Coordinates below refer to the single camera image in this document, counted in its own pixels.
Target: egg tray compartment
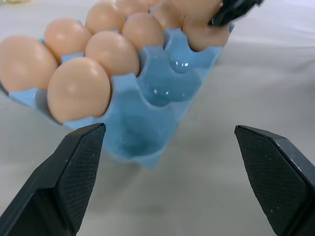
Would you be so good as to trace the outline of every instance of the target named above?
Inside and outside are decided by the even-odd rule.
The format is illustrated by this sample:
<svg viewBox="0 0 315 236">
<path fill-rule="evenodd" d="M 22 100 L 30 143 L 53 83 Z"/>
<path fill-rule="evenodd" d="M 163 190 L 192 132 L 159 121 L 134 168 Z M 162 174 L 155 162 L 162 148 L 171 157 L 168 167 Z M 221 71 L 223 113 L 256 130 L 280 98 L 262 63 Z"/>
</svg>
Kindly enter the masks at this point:
<svg viewBox="0 0 315 236">
<path fill-rule="evenodd" d="M 139 53 L 141 73 L 138 77 L 127 74 L 111 78 L 113 95 L 102 117 L 69 121 L 63 126 L 74 130 L 105 123 L 103 147 L 115 159 L 153 168 L 221 50 L 222 47 L 209 47 L 194 52 L 180 29 L 168 29 L 164 49 L 149 46 Z M 64 56 L 63 62 L 83 55 Z M 49 112 L 45 91 L 33 88 L 6 95 L 59 125 Z"/>
</svg>

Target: empty egg cup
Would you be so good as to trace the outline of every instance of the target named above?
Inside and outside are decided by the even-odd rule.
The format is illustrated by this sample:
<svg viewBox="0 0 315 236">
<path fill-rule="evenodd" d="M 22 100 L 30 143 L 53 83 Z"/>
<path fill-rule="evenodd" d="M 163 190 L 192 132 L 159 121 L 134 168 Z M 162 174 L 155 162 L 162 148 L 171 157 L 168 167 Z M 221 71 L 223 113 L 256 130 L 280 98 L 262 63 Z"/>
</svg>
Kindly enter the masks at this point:
<svg viewBox="0 0 315 236">
<path fill-rule="evenodd" d="M 180 29 L 165 31 L 165 45 L 144 47 L 139 53 L 141 72 L 113 76 L 113 95 L 106 113 L 63 124 L 77 129 L 105 123 L 103 147 L 121 162 L 136 162 L 147 168 L 158 163 L 192 99 L 210 72 L 222 47 L 201 52 L 190 49 Z M 84 53 L 66 55 L 65 62 Z M 34 108 L 52 124 L 47 93 L 38 88 L 10 92 L 9 98 Z"/>
</svg>

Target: egg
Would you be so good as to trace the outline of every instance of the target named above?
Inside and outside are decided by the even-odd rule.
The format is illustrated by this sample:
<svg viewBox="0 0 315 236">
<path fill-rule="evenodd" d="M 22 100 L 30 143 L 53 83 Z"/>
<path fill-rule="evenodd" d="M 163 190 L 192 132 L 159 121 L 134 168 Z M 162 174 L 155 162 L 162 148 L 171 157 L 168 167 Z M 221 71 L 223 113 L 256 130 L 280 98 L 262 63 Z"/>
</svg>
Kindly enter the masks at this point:
<svg viewBox="0 0 315 236">
<path fill-rule="evenodd" d="M 128 38 L 140 52 L 144 46 L 163 46 L 164 30 L 150 13 L 139 12 L 131 15 L 123 28 L 123 36 Z"/>
<path fill-rule="evenodd" d="M 126 16 L 115 5 L 99 2 L 89 10 L 85 26 L 92 34 L 103 30 L 118 30 L 121 33 L 125 21 Z"/>
<path fill-rule="evenodd" d="M 228 27 L 209 26 L 207 21 L 187 16 L 183 23 L 183 32 L 191 49 L 198 52 L 210 46 L 225 46 L 230 36 Z"/>
<path fill-rule="evenodd" d="M 184 13 L 184 18 L 190 15 L 196 18 L 208 18 L 215 15 L 222 0 L 173 0 Z"/>
<path fill-rule="evenodd" d="M 175 3 L 160 2 L 153 8 L 151 14 L 164 29 L 181 29 L 183 26 L 183 13 Z"/>
<path fill-rule="evenodd" d="M 103 31 L 95 34 L 88 42 L 85 55 L 100 63 L 109 77 L 129 73 L 138 75 L 138 53 L 119 33 Z"/>
<path fill-rule="evenodd" d="M 63 63 L 52 76 L 48 107 L 59 123 L 102 116 L 109 104 L 108 75 L 95 60 L 78 57 Z"/>
<path fill-rule="evenodd" d="M 85 51 L 92 37 L 87 28 L 70 18 L 60 18 L 51 22 L 44 33 L 44 41 L 58 62 L 62 56 Z"/>
<path fill-rule="evenodd" d="M 36 38 L 12 35 L 0 43 L 0 82 L 7 92 L 47 90 L 57 67 L 52 53 Z"/>
<path fill-rule="evenodd" d="M 117 0 L 115 5 L 125 16 L 149 11 L 148 4 L 142 0 Z"/>
</svg>

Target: white surface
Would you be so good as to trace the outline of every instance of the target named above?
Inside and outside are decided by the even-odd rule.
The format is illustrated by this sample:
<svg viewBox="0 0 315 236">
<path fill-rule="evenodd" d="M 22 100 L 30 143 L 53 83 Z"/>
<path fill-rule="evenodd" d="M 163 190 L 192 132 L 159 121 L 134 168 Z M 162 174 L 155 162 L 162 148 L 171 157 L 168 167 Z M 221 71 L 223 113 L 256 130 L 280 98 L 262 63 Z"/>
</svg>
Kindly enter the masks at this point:
<svg viewBox="0 0 315 236">
<path fill-rule="evenodd" d="M 93 2 L 2 7 L 0 38 L 41 37 L 54 18 L 84 20 Z M 284 135 L 315 163 L 314 14 L 311 0 L 266 0 L 239 21 L 156 170 L 102 157 L 78 236 L 274 236 L 233 132 Z M 0 96 L 0 212 L 65 134 Z"/>
</svg>

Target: egg carton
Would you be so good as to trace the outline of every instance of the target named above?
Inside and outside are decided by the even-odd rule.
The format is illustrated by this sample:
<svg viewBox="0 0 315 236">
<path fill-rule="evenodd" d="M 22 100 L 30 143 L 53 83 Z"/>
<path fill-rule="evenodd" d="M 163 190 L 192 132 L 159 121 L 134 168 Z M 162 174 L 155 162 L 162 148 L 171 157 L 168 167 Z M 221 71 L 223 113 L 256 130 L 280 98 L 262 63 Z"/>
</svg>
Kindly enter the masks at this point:
<svg viewBox="0 0 315 236">
<path fill-rule="evenodd" d="M 63 126 L 74 130 L 105 123 L 103 147 L 114 158 L 153 168 L 221 51 L 222 47 L 209 47 L 194 52 L 180 29 L 167 29 L 163 47 L 148 46 L 139 53 L 138 77 L 127 74 L 111 78 L 113 95 L 102 117 L 69 121 Z M 67 55 L 62 61 L 83 56 Z M 53 125 L 60 125 L 49 112 L 47 92 L 33 88 L 6 95 L 34 108 Z"/>
</svg>

